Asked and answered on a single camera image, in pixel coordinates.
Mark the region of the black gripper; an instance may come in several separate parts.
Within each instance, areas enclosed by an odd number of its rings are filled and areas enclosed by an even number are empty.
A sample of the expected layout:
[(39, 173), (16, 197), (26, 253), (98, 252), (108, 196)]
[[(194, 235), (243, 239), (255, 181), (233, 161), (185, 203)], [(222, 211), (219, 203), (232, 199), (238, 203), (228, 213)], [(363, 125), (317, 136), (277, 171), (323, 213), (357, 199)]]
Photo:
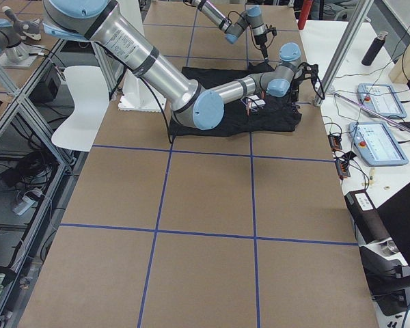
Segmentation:
[(265, 33), (253, 35), (254, 46), (257, 50), (261, 51), (262, 56), (264, 58), (264, 63), (267, 64), (269, 62), (269, 55), (267, 51), (266, 42), (267, 42), (267, 35)]

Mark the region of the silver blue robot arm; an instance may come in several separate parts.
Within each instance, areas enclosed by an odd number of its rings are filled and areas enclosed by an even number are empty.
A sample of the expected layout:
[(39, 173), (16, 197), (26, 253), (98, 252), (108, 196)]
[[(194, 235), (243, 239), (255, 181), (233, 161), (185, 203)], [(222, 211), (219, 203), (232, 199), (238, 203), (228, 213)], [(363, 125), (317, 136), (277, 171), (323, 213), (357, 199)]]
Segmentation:
[(254, 45), (262, 53), (264, 61), (269, 62), (267, 34), (272, 33), (275, 37), (276, 28), (268, 27), (264, 23), (259, 5), (254, 5), (242, 13), (236, 12), (238, 18), (233, 22), (229, 16), (220, 12), (210, 1), (183, 1), (183, 3), (202, 12), (225, 34), (225, 38), (230, 44), (234, 44), (247, 29), (250, 29)]
[(224, 105), (265, 91), (280, 98), (301, 74), (301, 51), (294, 42), (279, 50), (271, 72), (250, 74), (211, 89), (188, 79), (120, 12), (117, 1), (43, 1), (44, 30), (65, 40), (95, 42), (108, 50), (137, 78), (170, 102), (173, 119), (182, 126), (210, 130), (224, 115)]

